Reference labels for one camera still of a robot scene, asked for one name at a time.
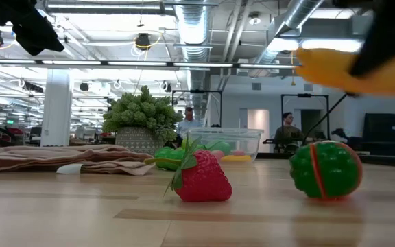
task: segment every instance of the table surface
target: table surface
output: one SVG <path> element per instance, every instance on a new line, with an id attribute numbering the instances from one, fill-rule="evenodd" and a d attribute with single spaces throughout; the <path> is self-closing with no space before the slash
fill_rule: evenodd
<path id="1" fill-rule="evenodd" d="M 227 202 L 184 203 L 172 173 L 0 174 L 0 246 L 233 247 L 395 246 L 395 167 L 364 165 L 361 187 L 341 202 L 297 191 L 288 161 L 223 168 Z"/>

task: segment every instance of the beige towel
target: beige towel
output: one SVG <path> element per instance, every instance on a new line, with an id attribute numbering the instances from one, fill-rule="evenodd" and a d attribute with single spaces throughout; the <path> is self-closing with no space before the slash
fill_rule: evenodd
<path id="1" fill-rule="evenodd" d="M 0 172 L 18 170 L 57 170 L 63 165 L 81 163 L 83 172 L 146 174 L 153 165 L 143 161 L 153 158 L 116 145 L 85 145 L 74 147 L 0 148 Z"/>

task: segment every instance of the wicker basket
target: wicker basket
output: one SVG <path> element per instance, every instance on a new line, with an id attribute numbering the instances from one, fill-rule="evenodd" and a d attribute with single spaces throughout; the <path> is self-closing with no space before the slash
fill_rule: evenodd
<path id="1" fill-rule="evenodd" d="M 147 128 L 124 127 L 117 133 L 115 145 L 128 148 L 130 151 L 155 155 L 164 146 Z"/>

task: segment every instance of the man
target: man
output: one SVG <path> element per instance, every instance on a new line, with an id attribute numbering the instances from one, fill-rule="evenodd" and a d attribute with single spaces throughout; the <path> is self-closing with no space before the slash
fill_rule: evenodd
<path id="1" fill-rule="evenodd" d="M 275 132 L 274 140 L 281 144 L 295 143 L 296 141 L 303 140 L 304 134 L 295 126 L 292 126 L 294 116 L 292 113 L 283 114 L 283 128 L 279 127 Z"/>
<path id="2" fill-rule="evenodd" d="M 185 108 L 185 118 L 183 121 L 178 123 L 178 129 L 176 132 L 181 134 L 191 127 L 202 127 L 202 124 L 199 121 L 194 120 L 192 107 L 187 107 Z"/>

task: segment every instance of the clear plastic bin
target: clear plastic bin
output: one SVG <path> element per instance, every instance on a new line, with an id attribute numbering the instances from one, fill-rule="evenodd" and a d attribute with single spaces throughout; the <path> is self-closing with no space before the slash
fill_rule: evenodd
<path id="1" fill-rule="evenodd" d="M 264 130 L 245 128 L 189 128 L 181 132 L 184 142 L 201 137 L 200 143 L 205 149 L 219 152 L 221 162 L 253 162 L 259 151 L 259 142 Z"/>

